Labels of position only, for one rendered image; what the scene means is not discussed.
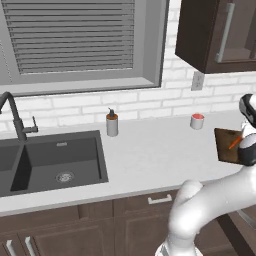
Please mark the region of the grey window with blinds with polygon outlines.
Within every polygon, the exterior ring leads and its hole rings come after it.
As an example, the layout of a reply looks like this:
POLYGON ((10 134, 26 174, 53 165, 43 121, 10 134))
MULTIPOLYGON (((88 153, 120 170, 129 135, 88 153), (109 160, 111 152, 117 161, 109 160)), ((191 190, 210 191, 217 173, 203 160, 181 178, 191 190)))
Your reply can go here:
POLYGON ((170 0, 0 0, 0 94, 161 85, 170 0))

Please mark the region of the orange carrot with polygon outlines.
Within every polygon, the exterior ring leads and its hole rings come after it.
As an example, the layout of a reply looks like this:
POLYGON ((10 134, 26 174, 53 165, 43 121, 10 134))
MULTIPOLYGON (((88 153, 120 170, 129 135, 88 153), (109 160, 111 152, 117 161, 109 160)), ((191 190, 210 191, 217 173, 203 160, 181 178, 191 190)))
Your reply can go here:
POLYGON ((232 148, 234 148, 237 144, 240 143, 240 141, 242 140, 241 136, 238 136, 229 146, 229 150, 231 150, 232 148))

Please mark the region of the dark grey sink tap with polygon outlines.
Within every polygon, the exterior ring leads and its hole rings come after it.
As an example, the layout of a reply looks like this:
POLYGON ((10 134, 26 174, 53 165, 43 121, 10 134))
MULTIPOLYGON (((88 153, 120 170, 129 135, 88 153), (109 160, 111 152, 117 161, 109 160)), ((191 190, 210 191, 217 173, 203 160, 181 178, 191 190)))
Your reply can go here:
POLYGON ((10 105, 10 109, 13 115, 13 124, 16 130, 18 140, 24 142, 27 140, 28 133, 37 133, 39 131, 35 117, 32 117, 34 125, 32 127, 25 127, 22 119, 19 116, 14 97, 8 91, 4 92, 0 97, 0 114, 2 113, 2 108, 6 101, 8 101, 10 105))

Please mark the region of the dark grey kitchen sink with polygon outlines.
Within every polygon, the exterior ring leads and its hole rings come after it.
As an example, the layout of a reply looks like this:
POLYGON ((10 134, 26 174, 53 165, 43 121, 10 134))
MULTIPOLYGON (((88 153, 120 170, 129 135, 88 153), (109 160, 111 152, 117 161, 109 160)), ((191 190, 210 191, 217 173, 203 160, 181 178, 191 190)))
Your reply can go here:
POLYGON ((0 140, 0 198, 107 181, 98 130, 0 140))

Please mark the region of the dark brown wall cupboard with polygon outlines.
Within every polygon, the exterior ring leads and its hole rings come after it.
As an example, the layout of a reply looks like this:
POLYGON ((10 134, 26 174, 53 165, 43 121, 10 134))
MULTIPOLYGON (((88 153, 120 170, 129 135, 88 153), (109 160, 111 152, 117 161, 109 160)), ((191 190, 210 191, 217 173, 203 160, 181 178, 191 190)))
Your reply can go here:
POLYGON ((256 0, 182 0, 175 54, 204 74, 256 71, 256 0), (228 3, 235 9, 217 63, 228 3))

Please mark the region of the grey cup with red contents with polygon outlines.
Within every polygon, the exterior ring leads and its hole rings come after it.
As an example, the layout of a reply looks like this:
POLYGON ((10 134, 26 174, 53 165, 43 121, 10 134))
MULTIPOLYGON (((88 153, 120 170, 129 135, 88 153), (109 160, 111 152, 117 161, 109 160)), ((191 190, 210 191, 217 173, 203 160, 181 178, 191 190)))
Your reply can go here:
POLYGON ((203 127, 204 115, 200 113, 194 113, 191 116, 190 127, 194 130, 200 130, 203 127))

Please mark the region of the dark brown false drawer front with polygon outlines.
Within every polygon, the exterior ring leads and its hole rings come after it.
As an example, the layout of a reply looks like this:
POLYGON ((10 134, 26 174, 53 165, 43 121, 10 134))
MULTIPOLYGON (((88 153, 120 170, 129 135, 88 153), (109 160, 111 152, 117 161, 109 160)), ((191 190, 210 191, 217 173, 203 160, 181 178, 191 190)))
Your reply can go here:
POLYGON ((69 221, 95 220, 113 216, 113 201, 101 201, 0 217, 0 233, 54 225, 69 221))

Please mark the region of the brown wooden cutting board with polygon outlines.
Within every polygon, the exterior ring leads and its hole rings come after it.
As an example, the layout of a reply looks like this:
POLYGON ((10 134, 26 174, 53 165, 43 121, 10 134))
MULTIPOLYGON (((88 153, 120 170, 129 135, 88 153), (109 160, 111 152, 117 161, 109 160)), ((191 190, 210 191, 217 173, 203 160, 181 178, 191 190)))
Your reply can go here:
POLYGON ((242 134, 241 131, 215 128, 215 142, 218 160, 227 163, 240 164, 238 158, 238 144, 230 148, 231 144, 242 134))

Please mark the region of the dark brown cupboard door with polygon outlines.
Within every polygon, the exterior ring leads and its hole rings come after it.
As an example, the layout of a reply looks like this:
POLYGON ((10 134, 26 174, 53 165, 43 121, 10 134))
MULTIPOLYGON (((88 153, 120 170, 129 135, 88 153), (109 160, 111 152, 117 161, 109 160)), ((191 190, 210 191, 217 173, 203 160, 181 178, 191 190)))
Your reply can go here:
POLYGON ((0 235, 0 256, 24 256, 23 248, 16 234, 0 235))
MULTIPOLYGON (((155 256, 168 233, 169 211, 139 211, 115 218, 115 256, 155 256)), ((195 245, 203 256, 238 256, 216 221, 202 228, 195 245)))
POLYGON ((18 237, 30 256, 25 244, 28 236, 36 256, 115 256, 111 218, 19 231, 18 237))

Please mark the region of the grey wall socket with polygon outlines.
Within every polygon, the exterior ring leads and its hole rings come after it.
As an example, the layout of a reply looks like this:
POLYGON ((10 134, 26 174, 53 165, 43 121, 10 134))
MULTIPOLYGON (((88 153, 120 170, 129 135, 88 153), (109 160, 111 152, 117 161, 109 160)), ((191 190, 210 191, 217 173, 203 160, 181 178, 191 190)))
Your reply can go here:
POLYGON ((195 71, 193 74, 193 80, 191 85, 192 91, 198 91, 203 88, 205 75, 201 73, 200 71, 195 71))

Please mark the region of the grey soap dispenser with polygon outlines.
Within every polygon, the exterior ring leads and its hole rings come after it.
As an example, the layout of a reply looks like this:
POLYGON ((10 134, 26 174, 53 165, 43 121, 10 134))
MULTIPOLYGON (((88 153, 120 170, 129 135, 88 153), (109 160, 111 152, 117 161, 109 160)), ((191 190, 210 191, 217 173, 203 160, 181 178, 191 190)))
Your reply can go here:
POLYGON ((110 137, 118 135, 118 115, 113 109, 109 109, 109 113, 106 115, 106 130, 110 137))

